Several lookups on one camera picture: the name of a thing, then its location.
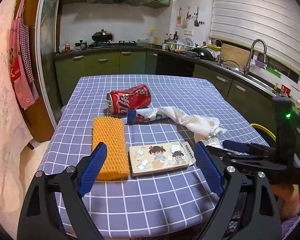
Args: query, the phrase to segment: window blind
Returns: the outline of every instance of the window blind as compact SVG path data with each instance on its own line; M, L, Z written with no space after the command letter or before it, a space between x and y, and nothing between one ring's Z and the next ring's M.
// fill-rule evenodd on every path
M300 75L300 7L295 0L213 0L210 37L247 47L263 39L268 56ZM261 43L256 48L263 51Z

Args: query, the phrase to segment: checkered apron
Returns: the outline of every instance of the checkered apron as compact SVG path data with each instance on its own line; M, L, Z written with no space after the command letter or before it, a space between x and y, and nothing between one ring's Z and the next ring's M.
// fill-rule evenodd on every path
M23 109L27 109L29 106L33 105L35 100L37 99L33 96L31 89L29 87L29 83L26 77L23 60L21 57L20 50L20 24L23 25L22 20L22 12L24 7L25 0L21 0L17 17L16 19L12 19L11 29L10 29L10 73L11 73L11 81L19 101L19 104Z

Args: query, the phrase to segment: checkered tablecloth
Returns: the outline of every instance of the checkered tablecloth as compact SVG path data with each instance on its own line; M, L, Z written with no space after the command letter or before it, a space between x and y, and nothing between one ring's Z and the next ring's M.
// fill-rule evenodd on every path
M213 116L228 132L219 138L265 143L249 123L206 80L157 75L82 77L50 141L39 170L59 173L91 153L92 120L108 115L106 94L145 84L152 107L176 106L187 114ZM120 115L124 123L126 116ZM126 148L153 143L188 141L193 133L170 119L125 125ZM60 193L56 194L66 231L73 232ZM83 202L105 238L157 236L182 230L210 217L218 197L196 165L186 170L119 181L98 181Z

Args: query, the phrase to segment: metal screw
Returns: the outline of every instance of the metal screw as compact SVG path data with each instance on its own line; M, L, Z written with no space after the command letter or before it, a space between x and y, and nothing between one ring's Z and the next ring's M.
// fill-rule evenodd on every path
M258 172L258 176L259 176L260 178L264 178L266 175L265 175L262 171L259 171L259 172Z
M37 171L37 172L35 173L35 176L38 178L38 177L41 177L42 174L43 174L42 171Z
M227 170L229 171L229 172L235 172L235 167L234 166L228 166L227 167Z
M74 166L69 166L69 167L66 168L66 171L67 171L68 173L71 173L71 172L74 172L74 169L75 169Z

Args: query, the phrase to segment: small faucet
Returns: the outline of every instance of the small faucet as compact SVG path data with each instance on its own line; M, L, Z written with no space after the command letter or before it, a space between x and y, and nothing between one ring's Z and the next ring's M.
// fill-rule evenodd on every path
M214 42L216 41L220 41L221 42L221 50L220 50L220 54L219 54L219 58L218 58L218 64L221 65L221 52L222 52L222 41L219 39L215 39Z
M256 40L252 43L252 45L251 45L251 51L250 51L250 55L249 55L249 58L248 58L248 62L247 62L247 65L244 67L244 74L245 74L246 76L248 76L248 75L249 75L249 72L250 72L249 70L250 70L250 68L251 68L250 63L251 63L251 60L252 60L253 49L254 49L254 46L255 46L255 44L256 44L257 42L261 42L261 43L263 44L263 55L264 55L263 63L264 63L264 64L267 64L267 56L266 56L266 54L267 54L267 45L266 45L266 43L265 43L263 40L261 40L261 39L256 39Z

